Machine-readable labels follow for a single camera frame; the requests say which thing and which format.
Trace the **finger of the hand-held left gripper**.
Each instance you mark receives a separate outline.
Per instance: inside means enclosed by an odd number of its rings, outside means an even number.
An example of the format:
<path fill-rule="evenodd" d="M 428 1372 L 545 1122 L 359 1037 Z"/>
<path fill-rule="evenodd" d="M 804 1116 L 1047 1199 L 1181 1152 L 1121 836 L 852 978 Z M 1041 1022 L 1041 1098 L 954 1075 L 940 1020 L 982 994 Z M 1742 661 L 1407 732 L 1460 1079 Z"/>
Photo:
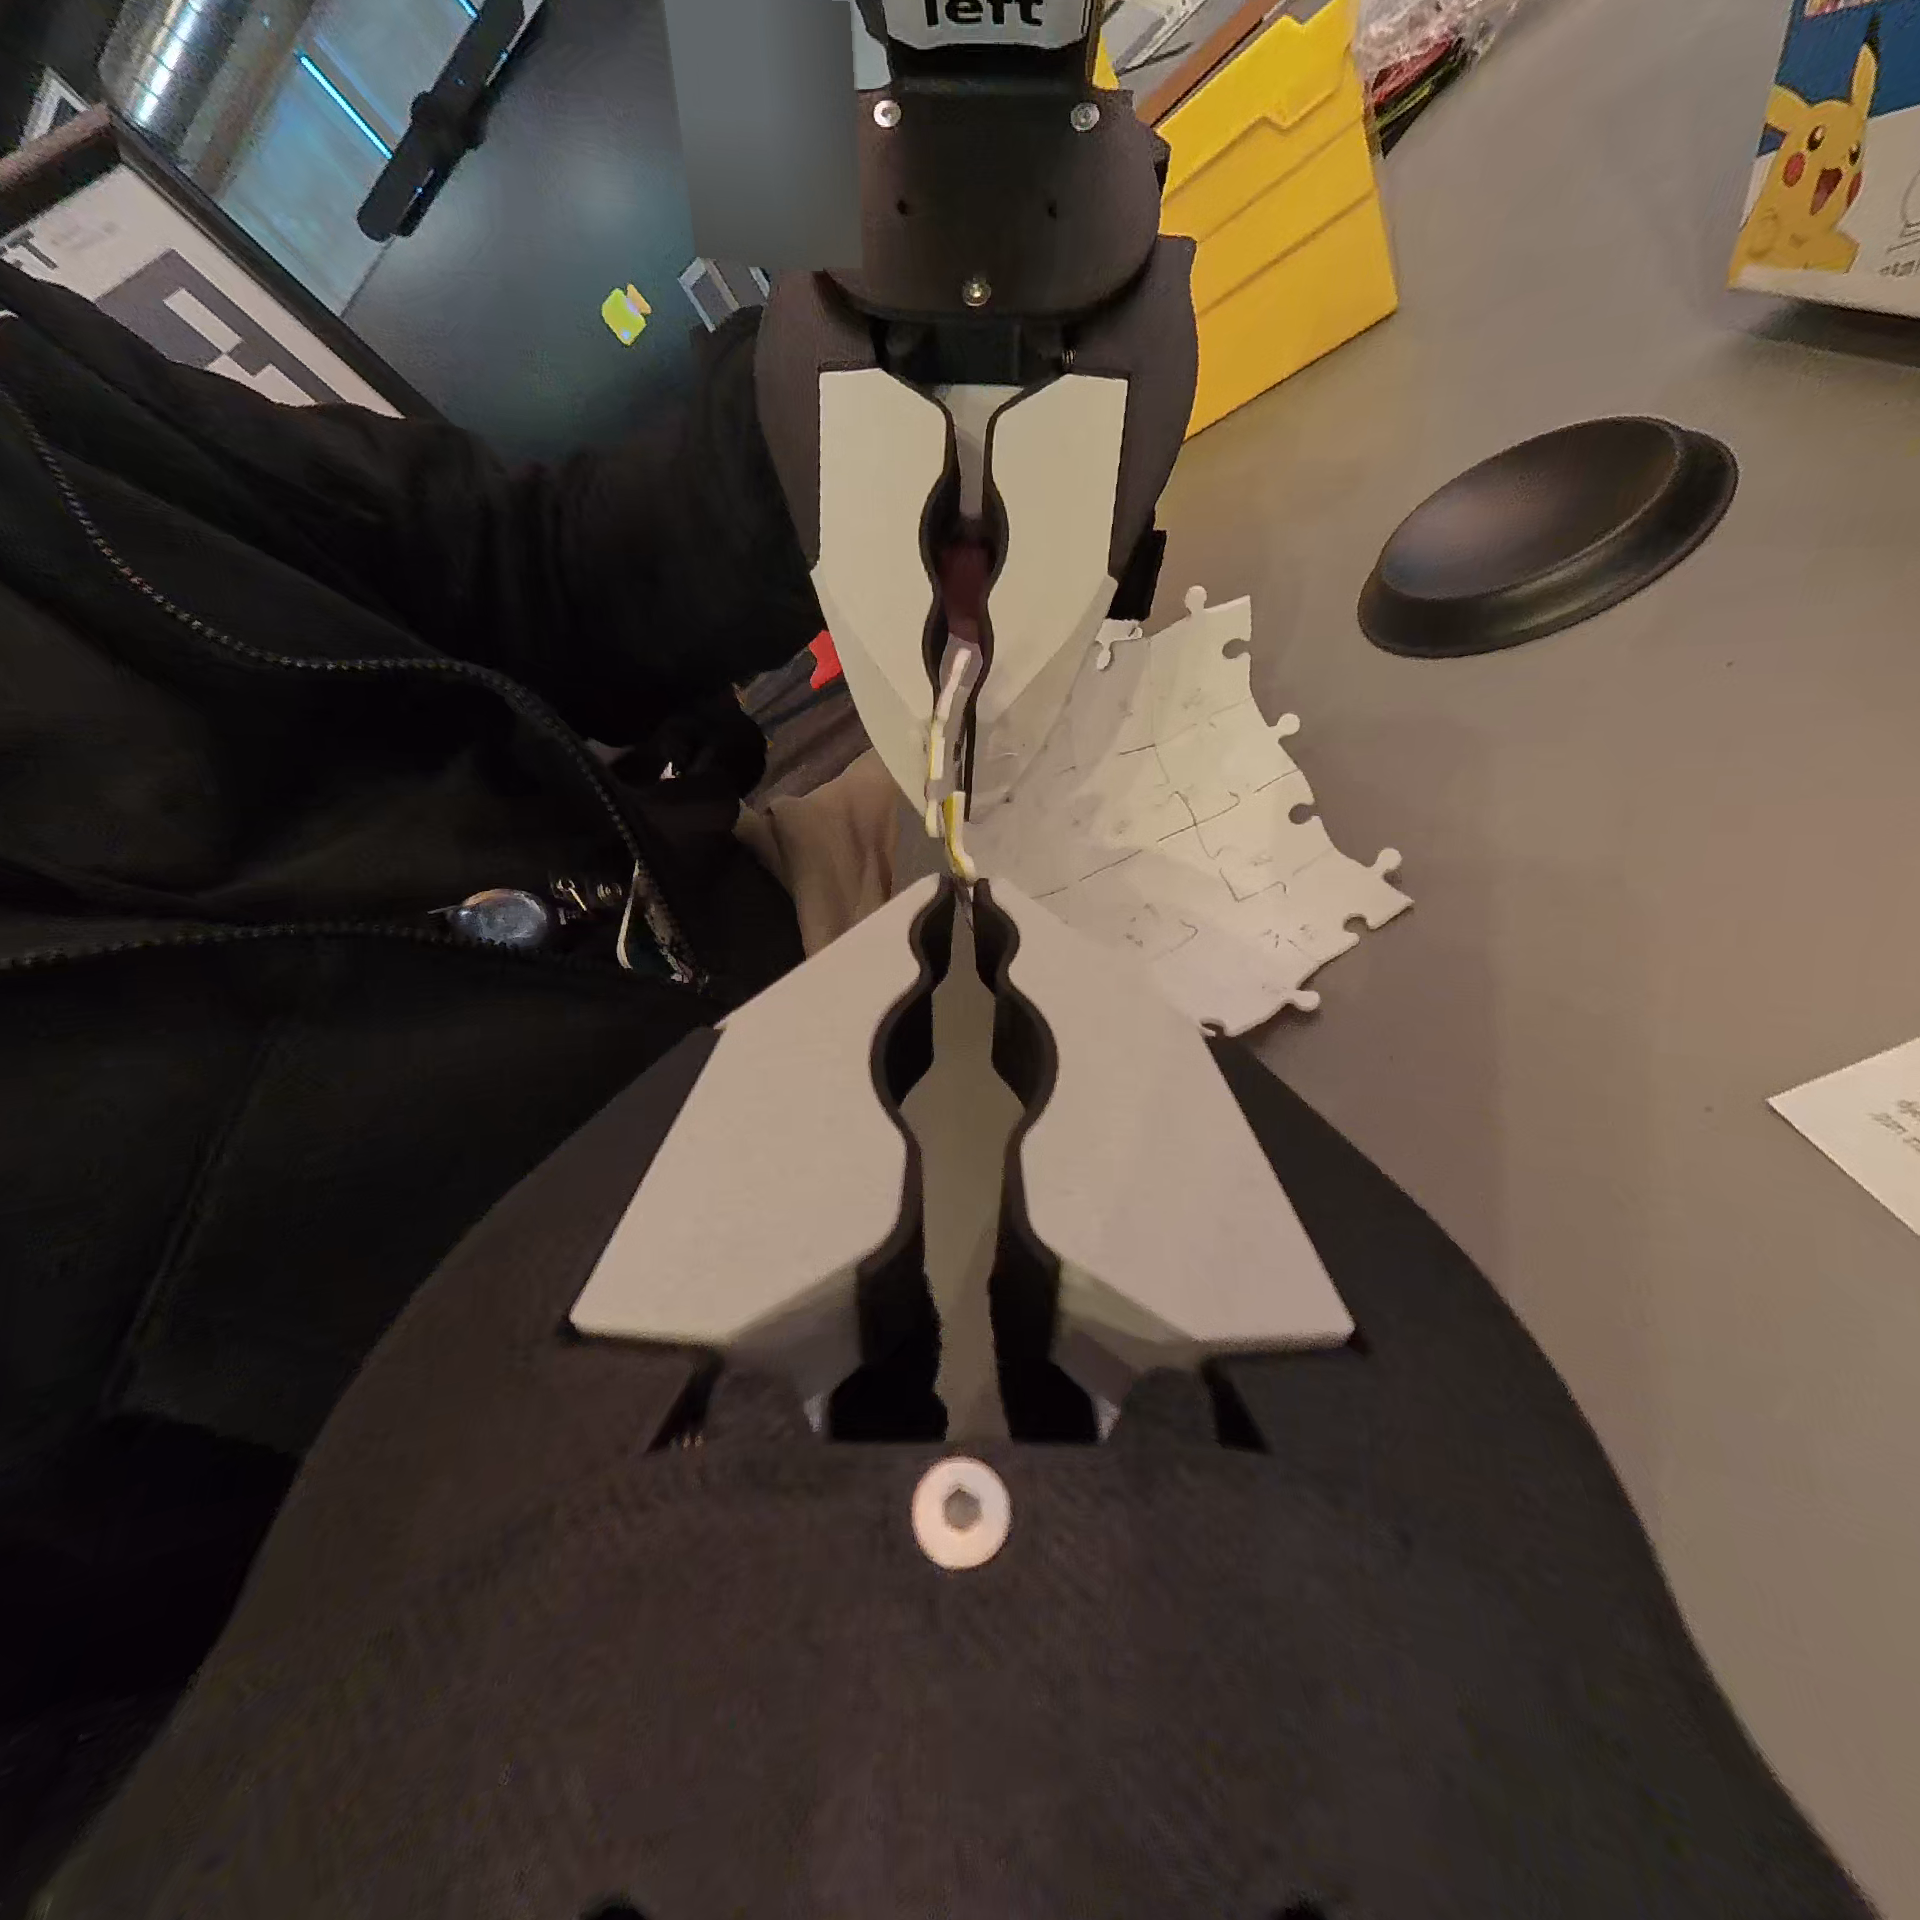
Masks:
<path fill-rule="evenodd" d="M 1125 395 L 1120 376 L 1064 374 L 988 423 L 984 478 L 1001 531 L 972 706 L 972 819 L 1041 752 L 1112 604 Z"/>
<path fill-rule="evenodd" d="M 820 372 L 816 600 L 881 768 L 925 803 L 936 588 L 927 512 L 954 472 L 946 411 L 887 372 Z"/>

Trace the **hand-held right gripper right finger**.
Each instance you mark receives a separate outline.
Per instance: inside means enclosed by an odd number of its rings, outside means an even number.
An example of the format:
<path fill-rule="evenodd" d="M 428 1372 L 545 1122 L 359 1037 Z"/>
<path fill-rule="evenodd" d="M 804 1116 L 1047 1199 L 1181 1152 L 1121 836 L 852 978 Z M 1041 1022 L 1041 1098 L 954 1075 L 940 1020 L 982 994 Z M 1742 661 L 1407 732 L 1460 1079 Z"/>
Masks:
<path fill-rule="evenodd" d="M 1157 1370 L 1344 1346 L 1338 1297 L 1210 1035 L 1007 880 L 972 890 L 1019 1104 L 988 1276 L 1007 1427 L 1108 1427 Z"/>

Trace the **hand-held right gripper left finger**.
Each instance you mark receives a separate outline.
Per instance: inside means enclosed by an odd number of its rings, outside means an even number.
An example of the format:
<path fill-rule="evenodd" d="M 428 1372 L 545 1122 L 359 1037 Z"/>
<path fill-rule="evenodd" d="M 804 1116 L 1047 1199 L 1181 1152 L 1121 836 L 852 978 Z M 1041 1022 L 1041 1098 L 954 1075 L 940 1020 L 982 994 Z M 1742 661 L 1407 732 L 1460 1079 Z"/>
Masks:
<path fill-rule="evenodd" d="M 812 1427 L 936 1335 L 921 1150 L 954 888 L 921 878 L 722 1020 L 568 1327 L 777 1372 Z"/>

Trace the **person's left forearm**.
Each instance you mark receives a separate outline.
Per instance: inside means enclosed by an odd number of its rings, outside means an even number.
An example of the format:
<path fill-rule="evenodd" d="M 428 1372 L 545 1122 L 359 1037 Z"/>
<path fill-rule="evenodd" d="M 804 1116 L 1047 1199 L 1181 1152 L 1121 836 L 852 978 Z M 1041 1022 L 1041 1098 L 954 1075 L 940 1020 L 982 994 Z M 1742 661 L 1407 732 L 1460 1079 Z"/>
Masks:
<path fill-rule="evenodd" d="M 608 744 L 802 653 L 824 614 L 759 423 L 763 317 L 706 334 L 690 395 L 613 447 L 509 466 L 454 437 L 418 482 L 418 634 Z"/>

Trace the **joined white puzzle sheet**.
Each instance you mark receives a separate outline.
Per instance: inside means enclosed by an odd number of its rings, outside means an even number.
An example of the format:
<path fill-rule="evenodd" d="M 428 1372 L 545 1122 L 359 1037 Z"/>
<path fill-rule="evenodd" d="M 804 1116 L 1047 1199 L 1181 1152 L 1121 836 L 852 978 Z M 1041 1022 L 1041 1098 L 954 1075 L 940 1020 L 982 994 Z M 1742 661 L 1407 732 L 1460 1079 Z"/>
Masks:
<path fill-rule="evenodd" d="M 1248 596 L 1185 594 L 1145 636 L 1110 622 L 1076 665 L 1037 756 L 974 791 L 964 846 L 1060 923 L 1139 961 L 1228 1037 L 1311 1012 L 1313 974 L 1411 907 L 1399 852 L 1338 850 L 1287 742 L 1251 693 Z"/>

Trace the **badge card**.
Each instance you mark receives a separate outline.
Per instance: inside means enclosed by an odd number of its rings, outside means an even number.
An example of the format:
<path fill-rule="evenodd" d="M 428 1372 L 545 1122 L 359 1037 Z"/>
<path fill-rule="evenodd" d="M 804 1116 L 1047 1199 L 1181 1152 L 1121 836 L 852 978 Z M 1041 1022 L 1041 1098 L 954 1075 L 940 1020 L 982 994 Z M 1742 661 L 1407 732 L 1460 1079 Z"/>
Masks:
<path fill-rule="evenodd" d="M 708 972 L 645 860 L 625 878 L 613 931 L 613 961 L 621 972 L 663 976 L 700 992 Z"/>

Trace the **yellow plastic box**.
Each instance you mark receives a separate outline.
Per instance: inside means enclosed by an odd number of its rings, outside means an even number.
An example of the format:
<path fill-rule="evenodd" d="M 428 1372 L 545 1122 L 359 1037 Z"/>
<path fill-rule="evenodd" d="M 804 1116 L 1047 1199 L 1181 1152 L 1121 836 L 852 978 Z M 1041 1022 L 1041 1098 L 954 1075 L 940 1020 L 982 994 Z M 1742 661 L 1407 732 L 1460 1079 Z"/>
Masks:
<path fill-rule="evenodd" d="M 1194 3 L 1100 3 L 1100 78 Z M 1192 242 L 1196 437 L 1397 311 L 1354 59 L 1356 3 L 1287 3 L 1165 120 L 1161 230 Z"/>

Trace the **person's beige trouser leg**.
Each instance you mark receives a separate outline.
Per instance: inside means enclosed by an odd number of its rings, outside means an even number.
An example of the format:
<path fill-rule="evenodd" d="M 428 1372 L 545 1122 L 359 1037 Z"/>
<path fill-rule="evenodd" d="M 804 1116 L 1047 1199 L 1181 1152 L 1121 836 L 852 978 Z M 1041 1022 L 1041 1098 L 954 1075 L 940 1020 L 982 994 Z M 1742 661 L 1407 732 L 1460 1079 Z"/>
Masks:
<path fill-rule="evenodd" d="M 804 793 L 745 803 L 734 838 L 791 899 L 804 957 L 940 870 L 919 811 L 873 748 Z"/>

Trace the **metal badge reel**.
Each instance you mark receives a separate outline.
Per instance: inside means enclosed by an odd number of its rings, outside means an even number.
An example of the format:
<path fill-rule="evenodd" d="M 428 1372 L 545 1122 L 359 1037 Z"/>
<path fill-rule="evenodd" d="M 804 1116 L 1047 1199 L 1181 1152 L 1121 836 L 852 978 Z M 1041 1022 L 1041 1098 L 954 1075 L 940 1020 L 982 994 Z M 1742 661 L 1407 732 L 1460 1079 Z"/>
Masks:
<path fill-rule="evenodd" d="M 572 953 L 604 947 L 623 909 L 621 884 L 594 876 L 548 876 L 541 884 L 497 884 L 436 905 L 430 923 L 448 937 L 511 951 Z"/>

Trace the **clear plastic bags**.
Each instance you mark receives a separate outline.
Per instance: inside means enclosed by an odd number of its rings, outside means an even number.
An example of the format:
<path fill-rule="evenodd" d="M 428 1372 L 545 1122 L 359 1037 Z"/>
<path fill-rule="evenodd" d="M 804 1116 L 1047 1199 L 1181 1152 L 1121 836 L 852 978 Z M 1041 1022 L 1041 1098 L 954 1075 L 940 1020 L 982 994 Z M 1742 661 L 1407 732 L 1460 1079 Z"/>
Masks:
<path fill-rule="evenodd" d="M 1360 2 L 1354 59 L 1383 157 L 1417 118 L 1492 47 L 1523 2 Z"/>

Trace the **black round desk cap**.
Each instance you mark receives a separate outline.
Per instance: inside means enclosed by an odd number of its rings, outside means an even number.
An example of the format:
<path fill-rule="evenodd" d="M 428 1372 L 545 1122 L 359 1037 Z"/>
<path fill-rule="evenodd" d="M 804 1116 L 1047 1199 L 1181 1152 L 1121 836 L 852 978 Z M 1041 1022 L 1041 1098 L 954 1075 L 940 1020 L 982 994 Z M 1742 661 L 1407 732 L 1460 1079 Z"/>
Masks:
<path fill-rule="evenodd" d="M 1470 659 L 1569 630 L 1647 588 L 1730 510 L 1734 450 L 1649 415 L 1576 419 L 1507 445 L 1413 506 L 1356 594 L 1401 659 Z"/>

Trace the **person's black jacket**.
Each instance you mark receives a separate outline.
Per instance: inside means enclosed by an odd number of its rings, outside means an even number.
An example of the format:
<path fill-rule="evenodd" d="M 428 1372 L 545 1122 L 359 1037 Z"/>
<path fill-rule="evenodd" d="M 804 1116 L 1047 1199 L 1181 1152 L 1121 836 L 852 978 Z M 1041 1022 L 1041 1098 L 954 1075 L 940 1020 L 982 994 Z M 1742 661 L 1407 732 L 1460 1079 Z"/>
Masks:
<path fill-rule="evenodd" d="M 418 634 L 436 419 L 292 407 L 3 269 L 3 1908 L 218 1638 L 448 1250 L 802 955 L 724 697 L 578 734 Z M 641 858 L 708 972 L 428 911 Z"/>

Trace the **white paper sheet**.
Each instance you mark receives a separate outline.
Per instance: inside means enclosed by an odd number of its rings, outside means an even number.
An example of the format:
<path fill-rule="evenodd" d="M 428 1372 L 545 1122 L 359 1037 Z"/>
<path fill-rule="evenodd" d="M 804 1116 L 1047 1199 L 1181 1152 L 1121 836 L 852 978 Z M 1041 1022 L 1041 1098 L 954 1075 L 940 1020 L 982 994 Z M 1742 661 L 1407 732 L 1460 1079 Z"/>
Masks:
<path fill-rule="evenodd" d="M 1907 1232 L 1917 1232 L 1917 1039 L 1773 1092 L 1765 1104 Z"/>

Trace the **black and white sign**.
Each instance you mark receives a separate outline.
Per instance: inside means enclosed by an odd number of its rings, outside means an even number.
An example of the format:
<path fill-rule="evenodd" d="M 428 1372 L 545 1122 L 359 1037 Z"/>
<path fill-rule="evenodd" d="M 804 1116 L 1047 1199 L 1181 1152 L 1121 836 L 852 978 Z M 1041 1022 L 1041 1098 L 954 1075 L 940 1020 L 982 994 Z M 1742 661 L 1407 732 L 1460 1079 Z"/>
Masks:
<path fill-rule="evenodd" d="M 129 161 L 96 149 L 3 169 L 3 261 L 180 366 L 275 403 L 403 409 Z"/>

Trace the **silver duct pipe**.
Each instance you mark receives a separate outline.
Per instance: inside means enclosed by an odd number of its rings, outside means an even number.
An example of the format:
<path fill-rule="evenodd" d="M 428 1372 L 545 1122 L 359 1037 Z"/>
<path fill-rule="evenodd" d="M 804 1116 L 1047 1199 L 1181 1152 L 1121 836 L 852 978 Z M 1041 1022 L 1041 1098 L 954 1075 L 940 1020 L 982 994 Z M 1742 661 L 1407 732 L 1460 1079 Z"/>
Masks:
<path fill-rule="evenodd" d="M 283 2 L 119 3 L 97 61 L 101 100 L 147 141 L 178 149 L 222 88 L 259 66 L 306 9 Z"/>

